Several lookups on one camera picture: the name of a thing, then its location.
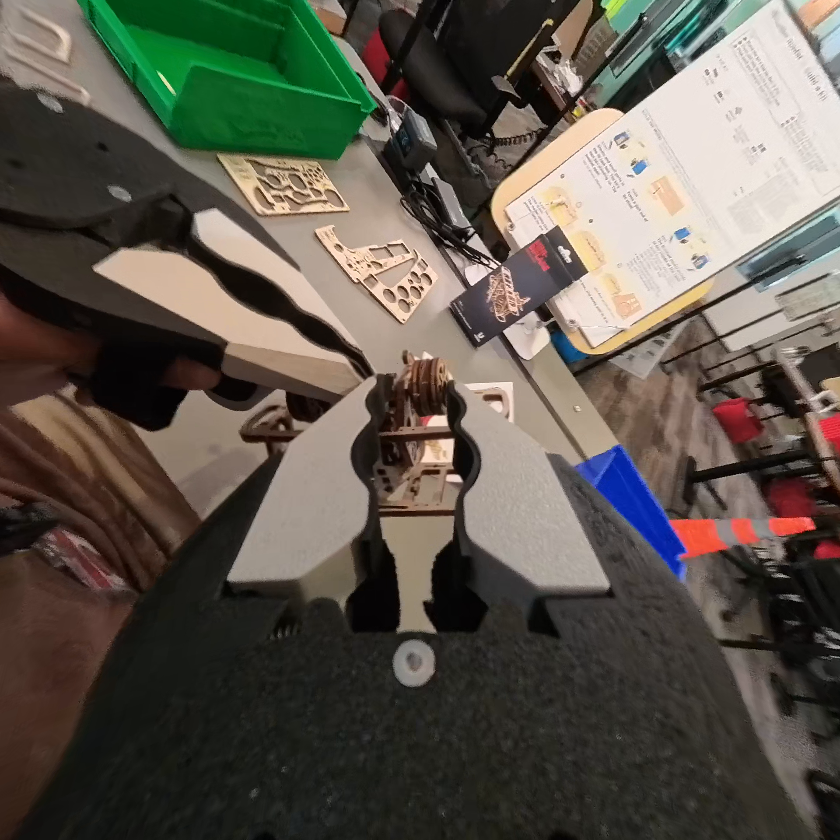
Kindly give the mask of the black biplane product box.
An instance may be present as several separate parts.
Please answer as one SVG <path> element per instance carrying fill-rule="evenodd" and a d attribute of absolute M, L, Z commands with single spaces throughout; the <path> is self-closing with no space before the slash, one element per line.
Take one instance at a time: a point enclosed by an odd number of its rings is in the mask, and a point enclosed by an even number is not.
<path fill-rule="evenodd" d="M 583 260 L 556 226 L 490 269 L 454 299 L 449 310 L 471 346 L 478 349 L 586 273 Z"/>

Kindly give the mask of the grey power bank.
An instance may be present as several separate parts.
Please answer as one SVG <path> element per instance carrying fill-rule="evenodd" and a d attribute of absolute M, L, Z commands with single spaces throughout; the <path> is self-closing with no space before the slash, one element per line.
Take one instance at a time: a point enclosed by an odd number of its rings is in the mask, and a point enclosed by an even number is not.
<path fill-rule="evenodd" d="M 384 148 L 384 159 L 394 171 L 418 173 L 432 163 L 437 150 L 429 123 L 413 108 L 406 107 Z"/>

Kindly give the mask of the black office chair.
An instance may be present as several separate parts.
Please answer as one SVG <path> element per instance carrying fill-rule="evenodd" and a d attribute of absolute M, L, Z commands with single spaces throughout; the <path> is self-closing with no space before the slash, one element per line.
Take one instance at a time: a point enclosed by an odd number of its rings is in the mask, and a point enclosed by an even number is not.
<path fill-rule="evenodd" d="M 462 134 L 474 140 L 488 135 L 487 111 L 468 89 L 428 26 L 423 26 L 414 40 L 401 73 L 412 102 L 417 103 L 425 117 L 438 123 L 456 123 Z"/>

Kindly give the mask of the red stool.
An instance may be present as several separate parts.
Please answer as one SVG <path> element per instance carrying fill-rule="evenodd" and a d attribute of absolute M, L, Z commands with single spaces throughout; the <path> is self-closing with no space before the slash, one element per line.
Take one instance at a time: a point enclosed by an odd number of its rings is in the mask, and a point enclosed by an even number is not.
<path fill-rule="evenodd" d="M 711 413 L 733 446 L 748 444 L 764 434 L 763 419 L 756 414 L 753 400 L 747 397 L 724 400 L 714 405 Z"/>

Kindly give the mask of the wooden sheet with irregular holes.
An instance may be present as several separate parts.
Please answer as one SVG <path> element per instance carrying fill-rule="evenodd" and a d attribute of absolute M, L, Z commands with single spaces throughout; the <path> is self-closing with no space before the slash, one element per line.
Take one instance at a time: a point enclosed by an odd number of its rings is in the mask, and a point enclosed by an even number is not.
<path fill-rule="evenodd" d="M 217 160 L 259 216 L 337 214 L 350 210 L 317 161 L 236 154 L 218 154 Z"/>

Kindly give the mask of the wooden sheet with oval holes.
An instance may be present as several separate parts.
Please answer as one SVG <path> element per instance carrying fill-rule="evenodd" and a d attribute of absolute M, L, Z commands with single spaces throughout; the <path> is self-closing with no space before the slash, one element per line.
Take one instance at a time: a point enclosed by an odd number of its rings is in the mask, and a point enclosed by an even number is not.
<path fill-rule="evenodd" d="M 320 227 L 314 234 L 342 273 L 401 324 L 414 315 L 438 283 L 436 270 L 402 239 L 349 247 L 339 240 L 332 225 Z"/>

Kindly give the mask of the instruction board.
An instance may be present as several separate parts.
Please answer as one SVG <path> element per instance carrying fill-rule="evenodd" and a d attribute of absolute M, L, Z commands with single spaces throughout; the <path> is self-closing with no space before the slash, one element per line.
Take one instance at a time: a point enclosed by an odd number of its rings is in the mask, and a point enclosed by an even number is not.
<path fill-rule="evenodd" d="M 578 350 L 617 350 L 838 202 L 838 90 L 805 19 L 764 3 L 628 113 L 588 114 L 499 185 L 512 250 L 559 227 L 583 264 L 547 301 Z"/>

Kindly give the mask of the blue plastic bin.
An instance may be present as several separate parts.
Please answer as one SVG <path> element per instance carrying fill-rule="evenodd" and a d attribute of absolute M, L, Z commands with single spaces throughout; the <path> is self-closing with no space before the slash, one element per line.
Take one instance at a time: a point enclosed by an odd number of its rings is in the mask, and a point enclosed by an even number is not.
<path fill-rule="evenodd" d="M 625 448 L 616 445 L 581 462 L 575 470 L 636 529 L 672 574 L 684 583 L 685 546 Z"/>

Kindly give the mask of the wooden biplane model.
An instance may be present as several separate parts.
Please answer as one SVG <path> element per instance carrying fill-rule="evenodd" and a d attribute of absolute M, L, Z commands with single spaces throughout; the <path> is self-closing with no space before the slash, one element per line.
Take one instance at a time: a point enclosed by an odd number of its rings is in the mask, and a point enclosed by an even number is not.
<path fill-rule="evenodd" d="M 380 513 L 387 517 L 450 516 L 460 478 L 453 467 L 455 442 L 446 417 L 446 386 L 452 377 L 443 359 L 403 352 L 403 368 L 389 376 L 380 454 L 373 483 Z M 239 429 L 246 444 L 283 455 L 294 437 L 329 410 L 312 397 L 285 394 Z"/>

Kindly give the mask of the green plastic bin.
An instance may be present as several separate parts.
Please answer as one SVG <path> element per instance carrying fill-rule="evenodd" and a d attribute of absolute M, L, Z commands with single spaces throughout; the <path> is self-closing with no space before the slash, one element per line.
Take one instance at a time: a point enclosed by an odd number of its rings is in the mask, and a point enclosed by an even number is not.
<path fill-rule="evenodd" d="M 79 6 L 183 148 L 336 161 L 377 107 L 308 2 Z"/>

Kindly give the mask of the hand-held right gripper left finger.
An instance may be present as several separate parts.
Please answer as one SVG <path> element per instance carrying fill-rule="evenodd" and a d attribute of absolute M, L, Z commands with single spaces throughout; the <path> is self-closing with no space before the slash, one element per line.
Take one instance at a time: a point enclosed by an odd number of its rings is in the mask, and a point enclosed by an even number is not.
<path fill-rule="evenodd" d="M 384 414 L 385 381 L 372 376 L 289 444 L 227 574 L 233 589 L 339 601 L 390 574 L 375 487 Z"/>

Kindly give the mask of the brown sweater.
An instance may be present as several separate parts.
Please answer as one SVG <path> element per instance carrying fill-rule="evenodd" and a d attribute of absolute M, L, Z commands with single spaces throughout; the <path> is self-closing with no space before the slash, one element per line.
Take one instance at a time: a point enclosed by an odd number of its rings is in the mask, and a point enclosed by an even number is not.
<path fill-rule="evenodd" d="M 2 409 L 2 515 L 55 525 L 2 552 L 1 834 L 55 772 L 113 639 L 201 519 L 134 427 L 66 392 Z"/>

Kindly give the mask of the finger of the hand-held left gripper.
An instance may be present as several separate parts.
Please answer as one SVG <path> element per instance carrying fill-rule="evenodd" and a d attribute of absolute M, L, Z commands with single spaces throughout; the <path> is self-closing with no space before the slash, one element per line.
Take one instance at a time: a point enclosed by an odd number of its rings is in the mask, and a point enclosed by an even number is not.
<path fill-rule="evenodd" d="M 168 315 L 222 344 L 220 371 L 258 394 L 285 391 L 335 403 L 370 376 L 346 328 L 302 273 L 260 243 L 222 243 L 201 256 L 121 248 L 94 272 L 127 296 L 129 314 L 152 325 Z"/>
<path fill-rule="evenodd" d="M 260 365 L 295 382 L 362 382 L 375 368 L 329 305 L 291 264 L 217 209 L 197 213 L 188 255 L 243 311 L 227 349 L 235 369 Z"/>

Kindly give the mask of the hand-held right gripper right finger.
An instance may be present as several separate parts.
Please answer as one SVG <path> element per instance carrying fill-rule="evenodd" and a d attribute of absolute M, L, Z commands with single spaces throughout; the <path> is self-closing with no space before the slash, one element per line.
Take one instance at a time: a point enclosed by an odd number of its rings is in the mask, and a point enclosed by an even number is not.
<path fill-rule="evenodd" d="M 612 592 L 549 453 L 464 385 L 447 385 L 462 479 L 434 599 L 600 599 Z"/>

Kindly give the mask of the person's left hand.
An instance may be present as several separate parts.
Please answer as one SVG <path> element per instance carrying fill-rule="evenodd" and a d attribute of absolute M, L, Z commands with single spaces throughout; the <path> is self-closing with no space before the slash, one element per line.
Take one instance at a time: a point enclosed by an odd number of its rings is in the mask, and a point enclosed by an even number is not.
<path fill-rule="evenodd" d="M 2 373 L 32 376 L 9 391 L 20 399 L 60 389 L 69 373 L 91 367 L 99 354 L 100 342 L 84 332 L 71 332 L 42 322 L 18 309 L 1 296 Z"/>

